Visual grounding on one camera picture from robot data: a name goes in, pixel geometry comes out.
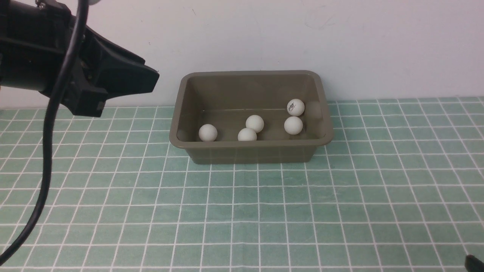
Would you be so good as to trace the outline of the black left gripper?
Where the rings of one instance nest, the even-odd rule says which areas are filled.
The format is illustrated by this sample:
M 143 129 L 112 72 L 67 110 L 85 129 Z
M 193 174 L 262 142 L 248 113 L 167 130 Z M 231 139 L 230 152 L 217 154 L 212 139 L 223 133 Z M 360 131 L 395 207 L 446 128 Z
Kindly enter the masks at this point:
M 73 34 L 76 18 L 56 0 L 38 1 L 44 64 L 38 92 L 52 98 L 55 82 Z M 145 60 L 110 42 L 89 27 L 79 38 L 79 50 L 67 77 L 60 103 L 73 115 L 100 117 L 107 99 L 152 93 L 160 74 Z

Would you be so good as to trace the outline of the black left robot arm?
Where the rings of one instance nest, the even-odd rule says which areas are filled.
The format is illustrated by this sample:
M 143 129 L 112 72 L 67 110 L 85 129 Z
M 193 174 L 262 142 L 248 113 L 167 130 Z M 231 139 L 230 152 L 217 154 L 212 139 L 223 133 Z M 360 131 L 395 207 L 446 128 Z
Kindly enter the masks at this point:
M 36 3 L 1 1 L 1 85 L 50 97 L 75 17 L 58 1 Z M 142 57 L 87 27 L 61 104 L 73 115 L 100 117 L 108 99 L 151 93 L 158 79 Z

